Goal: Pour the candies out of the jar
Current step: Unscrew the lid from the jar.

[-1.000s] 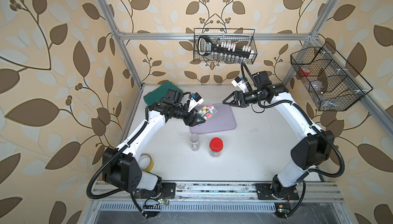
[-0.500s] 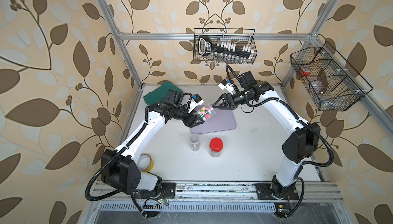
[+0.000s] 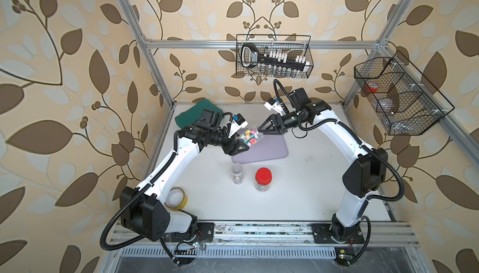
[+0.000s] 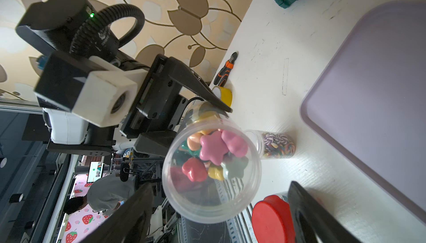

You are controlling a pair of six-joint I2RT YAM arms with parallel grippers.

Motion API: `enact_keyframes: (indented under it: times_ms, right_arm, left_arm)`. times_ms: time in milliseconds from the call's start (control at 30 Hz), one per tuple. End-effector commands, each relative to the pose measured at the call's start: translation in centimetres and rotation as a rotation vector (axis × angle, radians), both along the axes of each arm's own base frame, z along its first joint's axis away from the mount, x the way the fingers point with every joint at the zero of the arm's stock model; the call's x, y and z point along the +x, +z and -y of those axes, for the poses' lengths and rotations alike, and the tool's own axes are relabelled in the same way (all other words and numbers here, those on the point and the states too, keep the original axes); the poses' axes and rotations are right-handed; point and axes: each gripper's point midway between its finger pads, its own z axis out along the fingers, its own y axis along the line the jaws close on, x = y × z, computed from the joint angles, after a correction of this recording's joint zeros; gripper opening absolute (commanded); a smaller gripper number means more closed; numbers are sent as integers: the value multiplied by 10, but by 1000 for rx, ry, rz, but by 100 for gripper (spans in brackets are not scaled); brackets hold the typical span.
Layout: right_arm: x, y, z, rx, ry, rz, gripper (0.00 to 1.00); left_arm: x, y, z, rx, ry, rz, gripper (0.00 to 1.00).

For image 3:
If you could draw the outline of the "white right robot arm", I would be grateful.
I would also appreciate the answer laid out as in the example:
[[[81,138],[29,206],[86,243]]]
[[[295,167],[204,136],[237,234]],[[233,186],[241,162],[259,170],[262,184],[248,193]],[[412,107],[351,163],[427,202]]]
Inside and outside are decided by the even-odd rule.
[[[259,132],[283,135],[295,127],[304,132],[319,129],[345,156],[349,164],[348,170],[343,174],[346,191],[339,210],[332,217],[330,228],[324,232],[332,241],[345,243],[358,233],[360,221],[371,200],[395,202],[404,197],[404,181],[388,162],[387,152],[382,148],[375,149],[360,139],[326,102],[306,100],[293,112],[289,112],[280,102],[270,99],[265,107],[276,113],[265,120],[259,127]],[[392,173],[399,187],[395,196],[376,193],[385,181],[387,171]]]

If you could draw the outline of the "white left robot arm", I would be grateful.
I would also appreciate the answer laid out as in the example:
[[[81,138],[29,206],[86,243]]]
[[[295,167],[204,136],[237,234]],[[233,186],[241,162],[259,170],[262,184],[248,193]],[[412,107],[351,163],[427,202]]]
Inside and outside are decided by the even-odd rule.
[[[220,146],[230,156],[250,149],[241,138],[225,136],[222,131],[209,132],[192,126],[176,131],[170,155],[136,188],[126,187],[122,192],[120,210],[102,232],[100,247],[105,251],[113,251],[141,239],[162,242],[164,234],[184,234],[189,238],[195,236],[197,217],[185,211],[168,210],[166,200],[188,164],[208,145]],[[108,233],[117,221],[135,232],[137,237],[120,244],[109,244]]]

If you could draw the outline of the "clear jar of star candies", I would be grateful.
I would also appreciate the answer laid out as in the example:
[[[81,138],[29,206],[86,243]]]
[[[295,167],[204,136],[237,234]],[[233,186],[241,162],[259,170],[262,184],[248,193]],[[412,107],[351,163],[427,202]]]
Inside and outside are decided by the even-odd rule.
[[[263,133],[258,131],[256,126],[249,126],[239,131],[239,138],[248,147],[258,144],[264,137]]]

